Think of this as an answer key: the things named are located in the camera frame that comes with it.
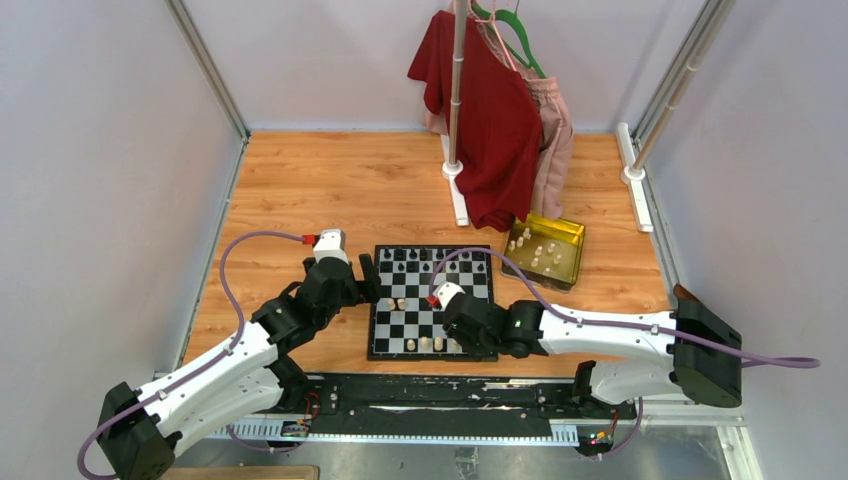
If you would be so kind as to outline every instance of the green hanger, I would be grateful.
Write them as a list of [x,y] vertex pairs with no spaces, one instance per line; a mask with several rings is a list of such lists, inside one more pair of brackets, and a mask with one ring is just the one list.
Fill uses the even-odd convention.
[[[471,8],[474,10],[474,13],[483,20],[488,20],[492,15],[476,2],[471,2]],[[521,48],[524,49],[524,54],[527,55],[527,60],[521,58],[518,55],[518,52],[516,52],[509,44],[504,42],[509,53],[511,53],[512,56],[525,67],[535,70],[539,75],[539,78],[546,78],[545,72],[543,72],[542,67],[539,66],[539,62],[533,58],[533,53],[530,51],[530,40],[527,38],[527,31],[524,29],[524,25],[522,25],[521,20],[518,19],[518,15],[510,12],[509,10],[498,10],[495,12],[495,20],[506,23],[515,31],[515,34],[518,35],[518,41],[521,42]],[[489,30],[492,30],[491,25],[487,25],[486,27],[489,28]]]

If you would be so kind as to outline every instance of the pink pants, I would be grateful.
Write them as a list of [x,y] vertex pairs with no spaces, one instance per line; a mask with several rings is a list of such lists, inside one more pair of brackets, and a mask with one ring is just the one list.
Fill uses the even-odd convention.
[[[483,24],[478,25],[477,28],[492,53],[501,63],[509,67],[507,60],[509,53],[503,51],[495,34]],[[513,63],[524,78],[542,119],[542,144],[539,146],[539,161],[536,164],[536,180],[533,184],[530,208],[536,214],[556,219],[562,215],[560,193],[565,186],[568,164],[574,147],[571,116],[559,92],[556,78],[539,78],[535,70],[525,68],[517,60]],[[422,122],[432,132],[440,135],[448,134],[444,115],[433,115],[425,109]]]

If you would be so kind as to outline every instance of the wooden floor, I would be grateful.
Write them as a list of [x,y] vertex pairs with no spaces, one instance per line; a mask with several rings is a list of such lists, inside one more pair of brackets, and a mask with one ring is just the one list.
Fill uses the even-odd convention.
[[[354,259],[376,244],[488,243],[503,250],[506,234],[457,227],[441,177],[442,147],[430,133],[255,133],[218,245],[253,230],[294,234],[340,227]],[[580,278],[571,293],[542,290],[553,303],[584,310],[643,313],[668,308],[650,237],[636,230],[613,135],[578,135],[563,192],[564,217],[586,225]],[[250,316],[291,281],[301,280],[308,247],[279,238],[254,238],[227,262],[227,279]],[[495,270],[500,261],[493,259]],[[209,275],[191,334],[188,362],[237,326],[221,290],[218,260]],[[495,300],[509,306],[530,298],[524,286],[495,277]],[[292,358],[305,371],[408,372],[572,376],[585,354],[496,363],[369,362],[369,306],[342,310]]]

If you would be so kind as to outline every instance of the red connector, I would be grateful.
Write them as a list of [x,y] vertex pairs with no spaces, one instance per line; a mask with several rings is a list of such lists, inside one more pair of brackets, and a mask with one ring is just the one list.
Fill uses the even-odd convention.
[[318,237],[320,237],[320,235],[304,235],[303,244],[314,247],[315,244],[318,243]]

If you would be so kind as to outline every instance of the red t-shirt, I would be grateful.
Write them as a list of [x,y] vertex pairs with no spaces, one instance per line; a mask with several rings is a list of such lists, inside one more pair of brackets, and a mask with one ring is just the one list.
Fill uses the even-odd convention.
[[[433,16],[408,74],[427,82],[424,104],[435,115],[446,108],[448,122],[455,18]],[[521,74],[494,56],[473,19],[466,23],[456,148],[464,168],[456,186],[475,227],[503,232],[530,211],[542,121]]]

